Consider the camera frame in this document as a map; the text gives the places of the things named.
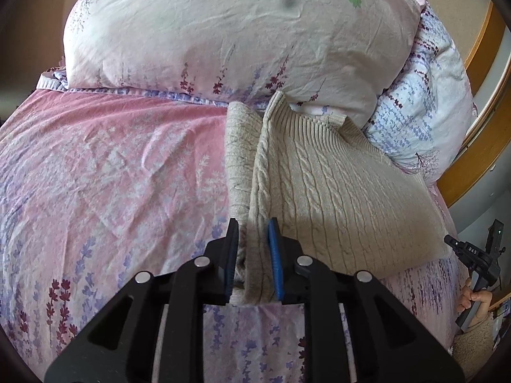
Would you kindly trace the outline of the person's right hand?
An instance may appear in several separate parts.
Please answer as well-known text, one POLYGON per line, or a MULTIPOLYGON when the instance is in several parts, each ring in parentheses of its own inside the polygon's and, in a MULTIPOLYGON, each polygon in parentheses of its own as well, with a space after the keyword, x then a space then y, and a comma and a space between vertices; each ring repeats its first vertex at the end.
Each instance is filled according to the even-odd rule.
POLYGON ((474 327, 480 322, 484 322, 489 316, 489 307, 491 305, 492 297, 493 294, 486 289, 474 292, 471 289, 471 279, 467 278, 464 287, 461 289, 461 295, 457 300, 456 313, 461 314, 465 310, 471 309, 473 304, 479 303, 477 311, 469 323, 469 328, 474 327))

